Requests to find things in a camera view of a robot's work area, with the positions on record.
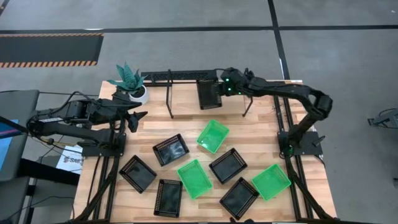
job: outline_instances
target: black plastic tray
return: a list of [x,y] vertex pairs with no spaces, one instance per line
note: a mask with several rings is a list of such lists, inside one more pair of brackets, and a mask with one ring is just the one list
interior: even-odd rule
[[209,165],[211,171],[222,184],[227,183],[247,166],[235,148],[224,153]]
[[197,80],[197,89],[201,110],[223,106],[218,89],[218,80]]
[[181,181],[160,179],[154,215],[178,218],[180,216],[181,195]]
[[220,200],[220,204],[239,220],[258,196],[259,192],[241,177]]
[[169,164],[189,152],[181,134],[177,134],[168,140],[157,144],[153,147],[153,150],[161,166]]
[[120,175],[132,185],[140,194],[154,181],[157,174],[134,155],[119,171]]

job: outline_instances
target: wooden tabletop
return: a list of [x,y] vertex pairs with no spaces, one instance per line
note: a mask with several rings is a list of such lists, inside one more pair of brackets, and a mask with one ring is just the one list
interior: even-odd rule
[[[149,87],[147,89],[150,96],[148,103],[136,108],[135,111],[148,111],[148,115],[140,120],[136,133],[126,131],[127,143],[124,155],[120,159],[119,169],[133,155],[137,155],[157,173],[157,177],[142,194],[139,194],[118,174],[111,222],[228,222],[231,215],[220,205],[219,200],[239,177],[243,177],[251,183],[251,179],[255,175],[273,164],[279,164],[285,170],[285,162],[278,156],[277,132],[279,128],[272,96],[254,98],[251,109],[245,118],[241,114],[186,114],[171,119],[165,105],[166,87]],[[113,85],[103,82],[99,97],[111,99],[111,95],[115,91],[116,88]],[[244,102],[246,106],[249,104],[247,99]],[[282,113],[285,114],[282,99],[280,99],[280,104]],[[290,107],[294,122],[298,123],[306,112],[300,102],[296,100],[290,100]],[[229,134],[216,154],[205,151],[196,143],[196,138],[210,119],[216,119],[229,128]],[[107,125],[95,128],[107,128]],[[184,138],[190,152],[188,155],[161,167],[152,147],[178,133]],[[240,153],[248,167],[229,182],[221,185],[210,171],[208,164],[232,147]],[[179,180],[176,170],[194,159],[200,161],[213,183],[213,189],[195,200],[192,200],[184,189],[180,218],[154,216],[159,179]],[[89,157],[84,161],[74,203],[76,214],[80,214],[86,207],[96,160],[96,157]],[[302,156],[302,160],[309,191],[327,213],[335,216],[335,208],[323,165],[313,156]],[[102,160],[98,166],[92,196],[98,187],[101,163]],[[299,189],[297,189],[297,192],[302,216],[305,217],[302,194]],[[107,193],[103,197],[99,217],[104,217],[106,200]],[[295,218],[290,190],[284,190],[268,202],[259,197],[244,214],[241,221],[248,218],[252,218],[255,222],[293,221]]]

